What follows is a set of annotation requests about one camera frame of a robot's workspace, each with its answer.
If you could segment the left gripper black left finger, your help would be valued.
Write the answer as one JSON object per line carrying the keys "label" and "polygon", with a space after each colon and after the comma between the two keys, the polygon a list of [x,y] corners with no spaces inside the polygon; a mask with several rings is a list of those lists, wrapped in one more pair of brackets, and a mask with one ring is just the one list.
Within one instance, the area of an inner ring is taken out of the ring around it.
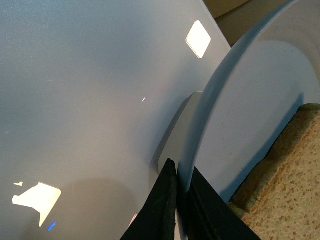
{"label": "left gripper black left finger", "polygon": [[177,172],[167,159],[143,208],[122,240],[173,240],[176,227]]}

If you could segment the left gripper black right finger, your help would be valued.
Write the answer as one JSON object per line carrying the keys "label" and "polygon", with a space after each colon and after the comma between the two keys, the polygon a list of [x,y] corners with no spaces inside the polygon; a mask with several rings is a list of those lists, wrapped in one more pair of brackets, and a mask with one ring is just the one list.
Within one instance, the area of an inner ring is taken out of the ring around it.
{"label": "left gripper black right finger", "polygon": [[209,182],[194,169],[187,200],[189,240],[258,240]]}

